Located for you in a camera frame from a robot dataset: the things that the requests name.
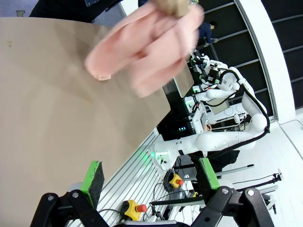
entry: black cable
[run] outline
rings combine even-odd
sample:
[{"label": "black cable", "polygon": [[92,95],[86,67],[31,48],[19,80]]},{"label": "black cable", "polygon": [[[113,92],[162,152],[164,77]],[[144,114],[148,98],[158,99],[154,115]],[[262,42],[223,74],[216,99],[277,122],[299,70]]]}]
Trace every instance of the black cable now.
[{"label": "black cable", "polygon": [[[232,73],[232,74],[236,77],[237,82],[240,80],[238,74],[237,74],[236,72],[232,71],[232,70],[226,70],[226,71],[224,71],[224,72],[221,74],[220,79],[222,79],[222,77],[223,77],[226,73],[229,73],[229,72]],[[245,91],[245,93],[248,95],[248,97],[251,98],[251,100],[252,100],[252,101],[256,104],[256,106],[260,109],[260,111],[262,112],[262,114],[265,116],[266,121],[267,121],[267,126],[266,126],[266,128],[264,129],[264,132],[263,132],[261,135],[259,135],[259,136],[257,136],[257,137],[254,137],[254,138],[252,138],[252,139],[249,139],[249,140],[247,140],[247,141],[243,141],[243,142],[234,144],[234,145],[232,145],[232,146],[230,146],[230,147],[227,147],[227,148],[221,150],[220,154],[217,155],[216,157],[219,157],[219,156],[221,156],[221,155],[224,155],[224,154],[228,153],[228,152],[231,151],[231,150],[235,150],[235,149],[237,149],[237,148],[239,148],[239,147],[242,147],[242,146],[244,146],[244,145],[247,145],[247,144],[250,144],[250,143],[252,143],[252,142],[254,142],[254,141],[257,141],[257,140],[263,138],[266,134],[270,133],[270,130],[269,130],[269,128],[270,128],[270,119],[269,119],[269,117],[268,117],[266,111],[263,109],[263,107],[261,106],[261,104],[259,103],[259,101],[258,101],[258,100],[257,100],[257,99],[256,99],[256,98],[255,98],[255,97],[246,89],[246,87],[245,87],[243,84],[241,84],[241,87],[243,88],[243,90]]]},{"label": "black cable", "polygon": [[265,177],[262,177],[262,178],[259,178],[259,179],[255,179],[255,180],[241,181],[241,182],[237,182],[237,183],[246,183],[246,182],[251,182],[251,181],[258,181],[258,180],[262,180],[262,179],[268,178],[270,176],[274,176],[274,175],[265,176]]},{"label": "black cable", "polygon": [[221,103],[217,104],[217,105],[210,105],[208,104],[206,101],[202,101],[202,103],[204,105],[207,105],[207,106],[210,106],[210,107],[217,107],[217,106],[220,106],[222,105],[223,103],[225,103],[230,97],[232,97],[233,95],[235,95],[238,91],[235,91],[234,93],[232,93],[230,96],[228,96],[226,99],[224,99]]},{"label": "black cable", "polygon": [[204,83],[202,80],[201,80],[201,82],[202,82],[202,84],[204,84],[204,85],[206,85],[207,87],[205,87],[204,89],[207,89],[207,88],[210,88],[211,86],[213,86],[213,85],[216,85],[216,84],[211,84],[211,85],[209,85],[209,84],[206,84],[206,83]]},{"label": "black cable", "polygon": [[180,193],[180,192],[189,192],[189,191],[193,191],[193,190],[182,190],[182,191],[179,191],[179,192],[169,193],[169,194],[167,194],[165,196],[162,196],[161,198],[158,198],[156,201],[159,201],[160,199],[163,199],[163,198],[165,198],[168,195],[171,196],[172,194],[176,194],[176,193]]},{"label": "black cable", "polygon": [[192,109],[192,114],[196,112],[196,110],[199,108],[199,103],[195,104],[193,109]]},{"label": "black cable", "polygon": [[249,187],[246,187],[246,188],[240,188],[240,189],[237,189],[236,191],[242,192],[242,191],[244,191],[246,189],[249,189],[249,188],[258,188],[258,187],[261,187],[261,186],[264,186],[264,185],[268,185],[268,184],[271,184],[271,183],[275,183],[275,182],[276,182],[276,180],[273,178],[270,181],[267,181],[267,182],[264,182],[264,183],[255,184],[255,185],[252,185],[252,186],[249,186]]},{"label": "black cable", "polygon": [[163,179],[163,186],[165,188],[165,190],[167,192],[172,192],[174,190],[174,187],[169,183],[170,180],[169,180],[169,176],[171,174],[174,174],[175,171],[173,171],[172,169],[168,170],[164,176],[164,179]]},{"label": "black cable", "polygon": [[107,210],[117,212],[117,213],[120,214],[120,215],[124,215],[124,213],[122,213],[122,212],[120,212],[120,211],[118,211],[118,210],[114,210],[114,209],[103,209],[103,210],[100,210],[98,213],[101,213],[101,212],[107,211]]},{"label": "black cable", "polygon": [[153,188],[153,191],[152,191],[152,200],[153,200],[153,201],[155,201],[155,190],[156,190],[156,187],[157,187],[157,185],[160,185],[160,184],[162,184],[162,185],[164,186],[163,183],[157,183],[157,184],[155,185],[155,187]]},{"label": "black cable", "polygon": [[245,131],[245,128],[246,128],[246,118],[247,117],[244,118],[244,131]]},{"label": "black cable", "polygon": [[178,161],[179,166],[176,166],[176,167],[178,167],[178,171],[176,171],[176,174],[178,174],[179,171],[180,171],[180,166],[181,166],[181,159],[180,159],[180,157],[177,158],[177,161]]},{"label": "black cable", "polygon": [[149,209],[150,207],[151,207],[151,206],[149,205],[149,207],[147,208],[146,212],[143,214],[143,221],[145,221],[144,216],[145,216],[145,214],[147,214],[148,209]]},{"label": "black cable", "polygon": [[271,124],[276,122],[276,118],[271,119]]}]

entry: metal bar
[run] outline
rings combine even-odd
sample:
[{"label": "metal bar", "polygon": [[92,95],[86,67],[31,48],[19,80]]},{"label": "metal bar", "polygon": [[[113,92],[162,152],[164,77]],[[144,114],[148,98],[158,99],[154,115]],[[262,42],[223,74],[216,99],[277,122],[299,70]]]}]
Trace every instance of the metal bar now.
[{"label": "metal bar", "polygon": [[222,176],[222,175],[225,175],[225,174],[230,174],[230,173],[238,172],[238,171],[241,171],[241,170],[250,169],[250,168],[253,168],[253,167],[255,167],[254,164],[248,165],[248,166],[243,166],[243,167],[236,168],[236,169],[226,170],[226,171],[216,173],[216,176]]},{"label": "metal bar", "polygon": [[278,188],[279,188],[279,186],[276,184],[276,185],[268,187],[268,188],[259,189],[259,191],[261,194],[265,194],[265,193],[273,192],[273,191],[277,190]]},{"label": "metal bar", "polygon": [[[241,170],[250,169],[250,168],[254,168],[254,167],[255,167],[255,165],[251,164],[251,165],[248,165],[248,166],[243,166],[243,167],[236,168],[236,169],[226,170],[226,171],[218,172],[218,173],[215,173],[215,174],[216,174],[216,176],[222,176],[222,175],[225,175],[225,174],[231,174],[231,173],[234,173],[234,172],[238,172],[238,171],[241,171]],[[188,177],[188,178],[184,178],[183,180],[184,181],[194,181],[194,180],[196,180],[196,177]]]},{"label": "metal bar", "polygon": [[255,94],[257,94],[257,93],[261,93],[261,92],[263,92],[263,91],[267,91],[268,90],[268,88],[264,88],[264,89],[261,89],[261,90],[259,90],[259,91],[255,91]]},{"label": "metal bar", "polygon": [[211,50],[212,50],[213,53],[214,53],[214,59],[215,59],[216,61],[218,61],[219,58],[218,58],[218,55],[217,55],[217,53],[216,53],[216,50],[214,49],[214,46],[213,46],[212,44],[210,44],[209,46],[210,46]]},{"label": "metal bar", "polygon": [[297,81],[302,80],[302,79],[303,79],[303,77],[300,77],[300,78],[297,78],[297,79],[293,79],[290,82],[293,83],[293,82],[297,82]]},{"label": "metal bar", "polygon": [[195,167],[194,164],[189,164],[189,165],[181,165],[180,167],[179,166],[176,166],[174,167],[174,169],[187,169],[187,168],[192,168],[192,167]]},{"label": "metal bar", "polygon": [[213,8],[213,9],[210,9],[210,10],[208,10],[208,11],[205,11],[204,14],[210,13],[210,12],[213,12],[213,11],[216,11],[216,10],[218,10],[218,9],[222,9],[222,8],[224,8],[224,7],[227,7],[227,6],[231,6],[231,5],[233,5],[233,4],[235,4],[235,3],[234,3],[234,2],[231,2],[231,3],[227,3],[227,4],[225,4],[225,5],[222,5],[222,6],[218,6],[218,7],[216,7],[216,8]]},{"label": "metal bar", "polygon": [[177,204],[171,204],[169,206],[194,206],[194,205],[204,205],[204,200],[201,201],[195,201],[195,202],[186,202],[186,203],[177,203]]},{"label": "metal bar", "polygon": [[258,61],[260,61],[260,59],[255,59],[255,60],[252,60],[252,61],[248,61],[248,62],[246,62],[246,63],[240,64],[240,65],[236,65],[236,66],[234,66],[234,67],[235,67],[235,68],[240,68],[240,67],[242,67],[242,66],[249,65],[249,64],[252,64],[252,63],[255,63],[255,62],[258,62]]},{"label": "metal bar", "polygon": [[[255,91],[255,94],[257,94],[257,93],[261,93],[261,92],[263,92],[263,91],[267,91],[267,90],[268,90],[268,88],[264,88],[264,89],[261,89],[261,90]],[[241,99],[241,98],[243,98],[243,96],[239,96],[239,97],[236,97],[236,98],[232,98],[232,99],[230,99],[230,100],[229,100],[229,102],[231,102],[231,101],[235,101],[235,100],[238,100],[238,99]]]},{"label": "metal bar", "polygon": [[290,51],[295,51],[295,50],[298,50],[298,49],[301,49],[301,48],[303,48],[303,45],[297,46],[297,47],[294,47],[294,48],[290,48],[288,50],[283,51],[283,53],[287,53],[287,52],[290,52]]},{"label": "metal bar", "polygon": [[194,180],[197,180],[197,178],[195,176],[188,177],[188,178],[183,178],[183,181],[194,181]]},{"label": "metal bar", "polygon": [[291,16],[291,17],[286,17],[286,18],[279,19],[279,20],[273,20],[271,23],[275,24],[275,23],[278,23],[278,22],[281,22],[281,21],[290,20],[290,19],[294,19],[294,18],[298,18],[298,17],[303,17],[303,14],[299,14],[299,15]]},{"label": "metal bar", "polygon": [[242,34],[242,33],[244,33],[244,32],[248,32],[248,29],[245,29],[245,30],[242,30],[242,31],[239,31],[239,32],[235,32],[235,33],[232,33],[232,34],[230,34],[230,35],[223,36],[223,37],[219,38],[218,40],[221,41],[221,40],[223,40],[223,39],[227,39],[227,38],[233,37],[233,36],[235,36],[235,35]]},{"label": "metal bar", "polygon": [[198,204],[201,203],[203,200],[202,197],[192,197],[192,198],[184,198],[184,199],[176,199],[176,200],[165,200],[165,201],[153,201],[151,202],[152,206],[160,206],[160,205],[173,205],[173,204],[181,204],[181,206],[186,206],[188,203],[192,202],[199,202]]}]

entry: pink cloth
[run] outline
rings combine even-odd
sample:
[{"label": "pink cloth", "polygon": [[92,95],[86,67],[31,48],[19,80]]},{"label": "pink cloth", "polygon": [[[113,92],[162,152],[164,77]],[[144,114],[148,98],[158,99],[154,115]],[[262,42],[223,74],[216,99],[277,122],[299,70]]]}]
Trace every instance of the pink cloth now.
[{"label": "pink cloth", "polygon": [[110,79],[129,67],[133,89],[140,97],[148,96],[181,72],[197,43],[197,28],[203,19],[203,9],[197,4],[177,19],[148,2],[100,41],[85,66],[98,80]]}]

